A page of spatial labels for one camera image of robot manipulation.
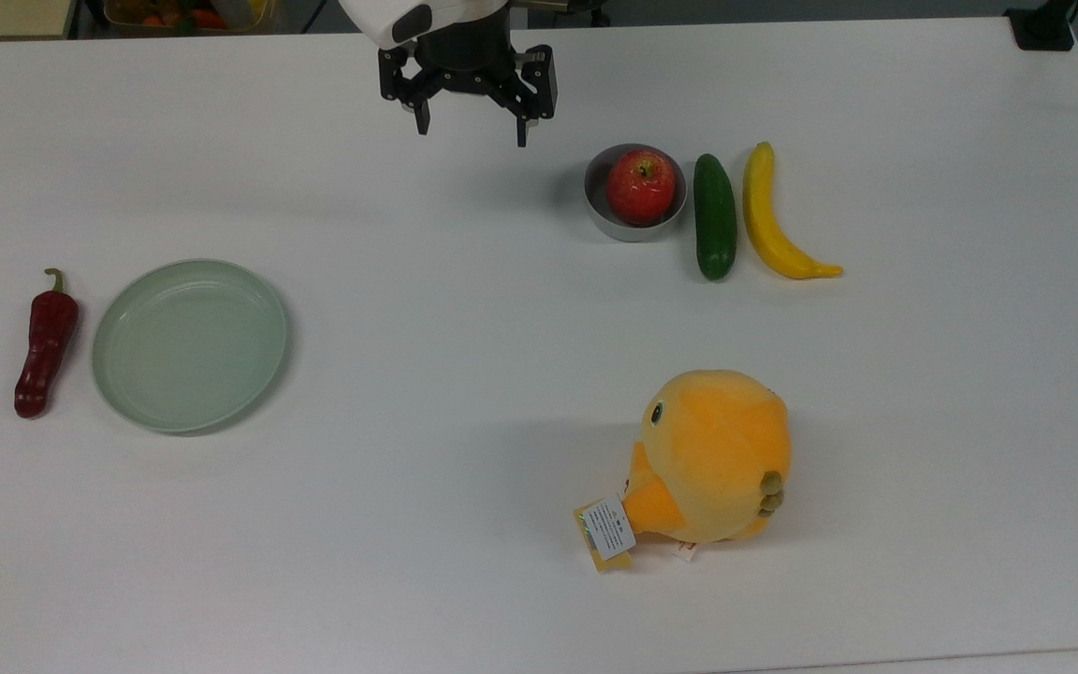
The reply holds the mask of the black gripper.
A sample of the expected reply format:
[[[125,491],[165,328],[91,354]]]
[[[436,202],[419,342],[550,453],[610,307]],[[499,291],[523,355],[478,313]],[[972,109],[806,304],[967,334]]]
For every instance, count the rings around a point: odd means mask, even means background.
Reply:
[[[555,52],[547,44],[514,52],[508,14],[457,22],[420,36],[414,52],[419,71],[407,78],[403,69],[411,57],[405,47],[378,51],[378,82],[382,98],[411,112],[423,136],[430,128],[430,99],[438,90],[499,98],[515,118],[519,148],[526,148],[528,132],[540,121],[555,116]]]

